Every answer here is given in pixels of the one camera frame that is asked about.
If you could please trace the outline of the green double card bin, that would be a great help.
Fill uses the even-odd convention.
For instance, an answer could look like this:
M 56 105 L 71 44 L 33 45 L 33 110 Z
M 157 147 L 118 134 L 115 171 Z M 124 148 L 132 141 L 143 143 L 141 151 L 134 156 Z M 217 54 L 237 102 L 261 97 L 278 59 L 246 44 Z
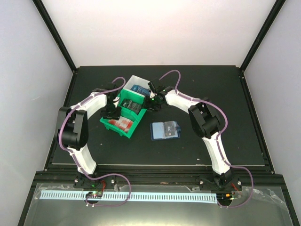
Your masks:
M 138 94 L 135 94 L 134 92 L 130 92 L 130 91 L 125 90 L 125 89 L 121 90 L 118 97 L 120 97 L 120 100 L 119 100 L 117 106 L 120 106 L 122 108 L 121 118 L 127 118 L 127 119 L 134 122 L 132 127 L 130 128 L 130 130 L 126 133 L 126 132 L 122 131 L 121 129 L 118 129 L 115 126 L 110 125 L 109 120 L 106 120 L 104 118 L 101 118 L 100 122 L 105 126 L 105 128 L 107 130 L 112 130 L 114 132 L 117 132 L 120 136 L 131 138 L 132 134 L 134 133 L 135 129 L 137 128 L 138 124 L 140 123 L 140 121 L 142 120 L 144 114 L 146 113 L 146 109 L 142 107 L 139 114 L 136 114 L 136 113 L 122 107 L 121 103 L 124 99 L 131 99 L 131 100 L 143 105 L 143 101 L 144 101 L 145 97 L 140 96 Z

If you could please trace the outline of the blue leather card holder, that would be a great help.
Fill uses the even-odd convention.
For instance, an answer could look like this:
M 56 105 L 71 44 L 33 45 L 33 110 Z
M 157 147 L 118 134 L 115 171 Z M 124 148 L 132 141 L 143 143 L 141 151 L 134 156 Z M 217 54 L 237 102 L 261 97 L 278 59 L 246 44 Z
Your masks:
M 176 121 L 154 122 L 150 124 L 152 141 L 178 139 L 180 138 L 181 127 Z

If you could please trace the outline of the white card bin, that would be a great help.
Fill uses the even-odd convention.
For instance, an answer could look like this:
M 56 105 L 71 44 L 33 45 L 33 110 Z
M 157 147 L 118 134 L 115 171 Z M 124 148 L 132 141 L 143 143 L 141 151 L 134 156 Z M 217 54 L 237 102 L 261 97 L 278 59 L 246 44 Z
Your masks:
M 134 92 L 140 96 L 150 96 L 151 90 L 148 86 L 149 81 L 138 76 L 132 75 L 126 82 L 123 89 Z

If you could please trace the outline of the black vip credit card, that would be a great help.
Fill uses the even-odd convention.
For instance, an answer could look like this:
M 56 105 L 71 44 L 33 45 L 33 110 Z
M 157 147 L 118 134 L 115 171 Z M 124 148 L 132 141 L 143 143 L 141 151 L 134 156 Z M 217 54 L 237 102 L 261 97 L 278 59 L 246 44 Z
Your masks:
M 177 125 L 175 121 L 166 121 L 163 125 L 166 138 L 177 137 Z

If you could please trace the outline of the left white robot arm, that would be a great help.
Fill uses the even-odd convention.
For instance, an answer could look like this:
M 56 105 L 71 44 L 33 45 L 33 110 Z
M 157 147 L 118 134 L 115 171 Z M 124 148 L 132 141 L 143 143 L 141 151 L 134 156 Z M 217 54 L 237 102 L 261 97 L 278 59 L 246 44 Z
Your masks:
M 79 173 L 84 174 L 84 182 L 91 188 L 98 187 L 101 176 L 95 173 L 97 163 L 88 148 L 88 120 L 100 112 L 104 119 L 118 120 L 121 107 L 117 106 L 117 96 L 124 87 L 114 82 L 106 89 L 95 89 L 88 97 L 71 107 L 61 107 L 58 111 L 55 138 L 59 147 L 66 151 L 76 164 Z

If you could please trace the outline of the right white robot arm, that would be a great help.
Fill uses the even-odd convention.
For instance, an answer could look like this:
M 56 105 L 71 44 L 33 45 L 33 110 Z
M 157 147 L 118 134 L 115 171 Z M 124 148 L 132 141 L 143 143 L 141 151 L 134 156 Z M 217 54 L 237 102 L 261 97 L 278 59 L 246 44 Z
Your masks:
M 174 106 L 189 115 L 195 134 L 202 138 L 208 150 L 213 169 L 213 182 L 216 188 L 226 189 L 232 180 L 230 163 L 221 141 L 222 121 L 219 109 L 208 99 L 190 97 L 175 88 L 149 81 L 150 96 L 144 100 L 147 109 L 158 111 L 161 105 Z

